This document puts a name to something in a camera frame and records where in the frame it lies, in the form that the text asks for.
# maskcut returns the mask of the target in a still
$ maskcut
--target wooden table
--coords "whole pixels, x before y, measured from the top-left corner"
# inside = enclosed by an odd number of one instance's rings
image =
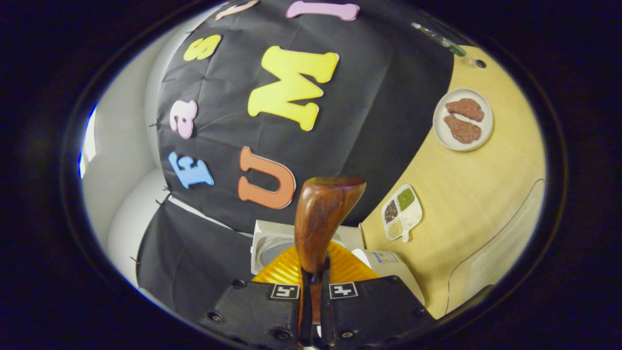
[[[490,139],[478,149],[458,152],[430,130],[404,174],[361,224],[368,250],[395,252],[406,262],[435,318],[446,312],[453,269],[503,228],[538,179],[546,179],[541,132],[519,87],[482,50],[463,48],[487,67],[455,57],[449,90],[471,88],[488,100],[494,115]],[[388,240],[381,218],[383,204],[403,184],[412,186],[424,212],[406,243]]]

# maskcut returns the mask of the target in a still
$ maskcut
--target cooked meat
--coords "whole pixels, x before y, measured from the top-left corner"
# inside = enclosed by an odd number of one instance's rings
[[[454,101],[445,104],[449,113],[458,113],[471,120],[481,121],[484,118],[484,112],[481,111],[479,103],[471,98],[462,98],[460,101]]]
[[[446,116],[443,120],[452,131],[453,137],[462,143],[471,143],[474,140],[478,140],[481,136],[479,126],[468,121],[462,121],[453,114]]]

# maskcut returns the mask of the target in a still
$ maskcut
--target sticker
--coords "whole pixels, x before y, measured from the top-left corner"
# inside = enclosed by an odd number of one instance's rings
[[[287,207],[294,197],[296,180],[294,174],[284,165],[270,159],[259,157],[251,152],[248,147],[242,148],[239,155],[239,167],[243,171],[250,169],[270,174],[279,180],[281,184],[278,191],[271,192],[261,187],[251,185],[248,179],[242,176],[238,181],[238,195],[242,201],[253,201],[264,207],[282,209]]]
[[[300,74],[311,75],[318,83],[326,83],[333,77],[338,61],[339,55],[334,52],[310,54],[270,47],[261,66],[280,80],[251,92],[248,114],[257,116],[265,112],[282,116],[297,121],[305,131],[311,130],[320,108],[315,103],[301,106],[290,102],[320,97],[324,92]]]
[[[189,189],[190,185],[203,182],[210,186],[214,185],[214,180],[211,178],[211,174],[203,161],[197,161],[197,166],[192,167],[194,160],[191,157],[183,157],[177,160],[177,153],[171,152],[169,154],[169,162],[175,174],[177,174],[177,178],[186,189]]]
[[[397,258],[393,253],[389,252],[373,252],[379,263],[397,262]]]
[[[296,1],[289,6],[285,17],[293,18],[301,14],[326,14],[339,17],[343,21],[354,21],[360,7],[355,4],[326,4],[324,2]]]
[[[188,49],[183,54],[183,60],[192,61],[192,60],[203,60],[207,57],[211,56],[216,47],[220,43],[221,36],[218,34],[211,35],[206,39],[197,39],[192,42],[188,46]]]
[[[298,299],[300,286],[297,285],[274,285],[270,298],[272,299]]]
[[[255,6],[255,4],[257,4],[258,2],[259,2],[259,0],[253,0],[253,1],[249,1],[246,4],[241,5],[241,6],[239,6],[239,5],[231,6],[228,9],[224,10],[223,12],[217,14],[215,20],[217,21],[217,20],[221,19],[222,17],[229,16],[230,14],[242,12],[245,9],[249,9],[249,8]]]
[[[354,282],[333,283],[329,287],[331,299],[352,298],[354,296],[358,296]]]
[[[175,101],[170,108],[170,128],[173,131],[179,130],[179,135],[189,138],[192,135],[192,120],[197,116],[197,103],[194,100],[184,102]]]

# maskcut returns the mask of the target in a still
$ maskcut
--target wooden handle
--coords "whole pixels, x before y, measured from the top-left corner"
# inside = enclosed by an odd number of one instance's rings
[[[335,231],[365,191],[364,180],[354,177],[315,177],[300,192],[294,237],[302,268],[321,275],[326,251]]]

